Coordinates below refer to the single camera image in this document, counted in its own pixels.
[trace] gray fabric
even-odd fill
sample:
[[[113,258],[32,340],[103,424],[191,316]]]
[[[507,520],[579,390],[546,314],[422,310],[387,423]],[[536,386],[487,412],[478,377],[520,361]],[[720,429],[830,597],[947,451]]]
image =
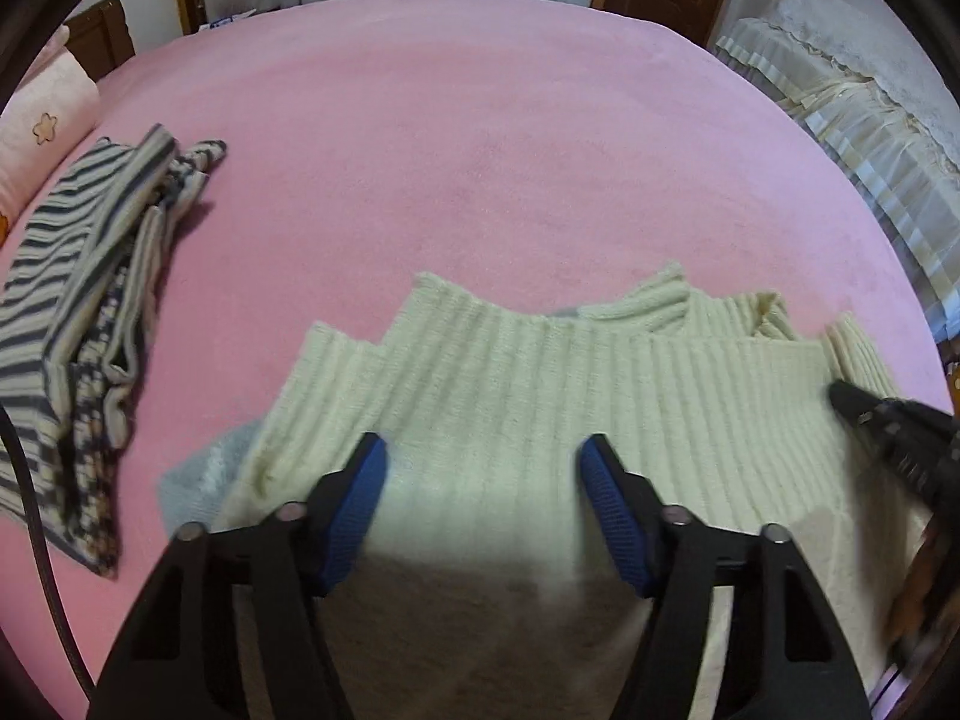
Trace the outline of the gray fabric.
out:
[[[211,527],[262,421],[255,419],[224,433],[160,477],[157,500],[168,535],[184,522]]]

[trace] striped cloth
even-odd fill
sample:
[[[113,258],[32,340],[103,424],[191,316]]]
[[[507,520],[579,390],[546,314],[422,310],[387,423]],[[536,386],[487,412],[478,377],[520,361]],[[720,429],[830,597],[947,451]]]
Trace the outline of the striped cloth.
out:
[[[0,402],[23,442],[48,538],[98,573],[113,570],[115,538],[110,545],[90,523],[80,526],[71,365],[124,263],[137,278],[128,274],[128,309],[109,331],[113,357],[117,348],[133,350],[141,317],[152,333],[152,287],[174,227],[208,178],[200,166],[216,164],[224,153],[222,142],[208,141],[178,156],[173,137],[158,124],[135,148],[101,139],[37,208],[8,274],[0,304]],[[143,265],[135,269],[133,262]],[[136,354],[133,359],[136,381]],[[105,417],[118,447],[128,432],[121,404],[133,385],[130,375],[122,378],[121,396],[110,401]],[[0,507],[22,517],[2,451]],[[109,511],[97,518],[112,531]]]
[[[766,20],[738,20],[713,52],[843,170],[894,247],[949,357],[947,342],[960,335],[960,167],[943,144],[876,79]]]

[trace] cream knit sweater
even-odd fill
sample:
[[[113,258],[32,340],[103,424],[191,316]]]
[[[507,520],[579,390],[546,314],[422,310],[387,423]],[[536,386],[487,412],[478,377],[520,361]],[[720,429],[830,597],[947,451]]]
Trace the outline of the cream knit sweater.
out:
[[[375,430],[387,485],[357,571],[326,602],[358,714],[500,716],[493,700],[524,716],[538,682],[531,714],[605,716],[638,619],[575,474],[579,444],[606,433],[664,501],[714,526],[791,528],[872,679],[909,519],[830,410],[837,377],[895,393],[853,317],[804,340],[779,295],[710,298],[679,266],[576,317],[516,314],[422,275],[379,346],[310,330],[218,524],[304,498]],[[398,614],[419,622],[397,632]],[[694,717],[709,715],[722,643],[714,631]],[[525,664],[505,660],[517,648]]]

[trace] blue and white striped fabric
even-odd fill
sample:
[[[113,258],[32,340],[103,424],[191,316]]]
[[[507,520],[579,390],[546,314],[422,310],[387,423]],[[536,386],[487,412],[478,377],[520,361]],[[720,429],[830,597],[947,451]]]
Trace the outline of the blue and white striped fabric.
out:
[[[212,165],[225,150],[221,142],[211,141],[191,152],[207,154]],[[168,228],[205,180],[192,159],[178,156],[176,141],[158,124],[135,148],[101,139],[61,177],[28,221],[0,303],[0,402],[23,442],[48,538],[98,572],[110,570],[98,539],[81,538],[71,527],[78,518],[69,442],[71,362],[121,260],[128,261],[133,241],[143,238],[138,233],[145,220],[152,220],[154,246],[165,255]],[[128,283],[127,289],[140,290],[138,303],[152,307],[157,269],[158,264],[143,269],[142,282]],[[133,315],[140,317],[140,312]],[[128,335],[132,331],[123,328]],[[16,479],[2,450],[0,508],[22,517]]]

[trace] pink bed sheet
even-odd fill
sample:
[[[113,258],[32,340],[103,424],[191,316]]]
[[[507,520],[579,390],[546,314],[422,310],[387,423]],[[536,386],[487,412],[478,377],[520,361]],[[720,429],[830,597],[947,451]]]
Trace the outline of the pink bed sheet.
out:
[[[378,340],[417,271],[536,312],[615,298],[676,259],[714,295],[780,290],[806,333],[852,310],[906,394],[949,406],[853,187],[774,103],[661,26],[530,0],[330,1],[176,40],[101,89],[78,153],[153,122],[230,153],[162,298],[119,476],[119,579],[54,555],[94,675],[166,542],[160,474],[264,413],[314,320]],[[0,625],[77,720],[26,533],[0,518],[0,544]]]

